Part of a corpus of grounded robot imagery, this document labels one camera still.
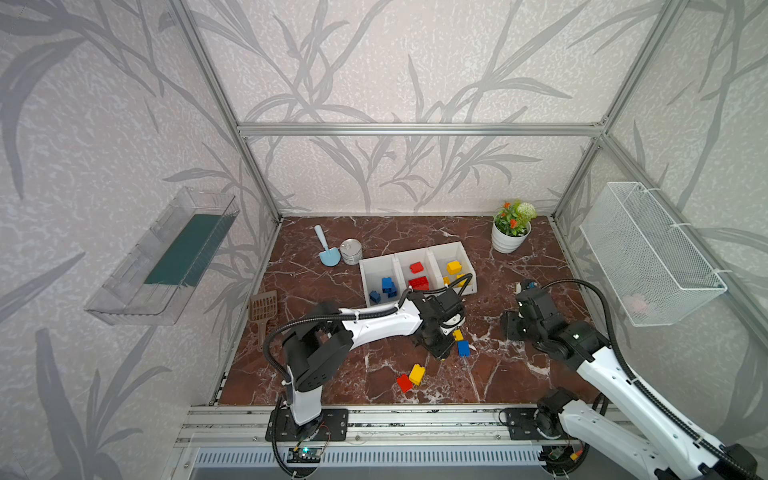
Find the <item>long red lego brick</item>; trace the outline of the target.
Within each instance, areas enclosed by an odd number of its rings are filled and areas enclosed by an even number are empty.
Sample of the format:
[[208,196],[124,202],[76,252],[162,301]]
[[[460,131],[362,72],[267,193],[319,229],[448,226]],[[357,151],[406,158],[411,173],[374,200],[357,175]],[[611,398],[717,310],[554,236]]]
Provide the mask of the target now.
[[408,285],[415,291],[428,291],[429,280],[426,276],[417,277],[408,281]]

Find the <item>blue lego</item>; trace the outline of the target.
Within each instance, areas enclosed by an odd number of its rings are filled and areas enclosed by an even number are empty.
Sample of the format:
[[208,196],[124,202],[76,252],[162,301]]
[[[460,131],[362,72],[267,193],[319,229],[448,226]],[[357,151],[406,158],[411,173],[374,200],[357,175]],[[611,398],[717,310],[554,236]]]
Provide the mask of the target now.
[[396,284],[391,277],[384,277],[381,286],[382,292],[386,294],[388,298],[394,298],[398,295]]

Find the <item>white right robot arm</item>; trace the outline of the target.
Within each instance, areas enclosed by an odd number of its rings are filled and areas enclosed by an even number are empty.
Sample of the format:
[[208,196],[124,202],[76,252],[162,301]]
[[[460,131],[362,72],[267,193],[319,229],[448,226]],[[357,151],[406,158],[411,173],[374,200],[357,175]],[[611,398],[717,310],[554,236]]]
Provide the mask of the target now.
[[757,461],[739,444],[725,445],[688,419],[628,365],[613,330],[567,321],[548,285],[523,281],[517,309],[501,324],[508,339],[529,342],[566,364],[617,407],[637,434],[607,419],[599,406],[558,388],[537,404],[534,420],[547,438],[571,437],[600,451],[638,479],[755,479]]

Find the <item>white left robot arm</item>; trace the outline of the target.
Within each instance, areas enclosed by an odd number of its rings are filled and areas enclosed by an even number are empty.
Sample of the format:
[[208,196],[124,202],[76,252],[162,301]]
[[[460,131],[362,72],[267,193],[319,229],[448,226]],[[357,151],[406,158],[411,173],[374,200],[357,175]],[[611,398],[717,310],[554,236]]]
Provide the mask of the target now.
[[291,324],[282,341],[284,363],[278,363],[287,406],[298,426],[322,415],[323,386],[356,348],[390,337],[408,337],[437,359],[445,359],[455,343],[453,332],[466,319],[461,296],[450,288],[407,291],[397,301],[363,309],[318,305]]

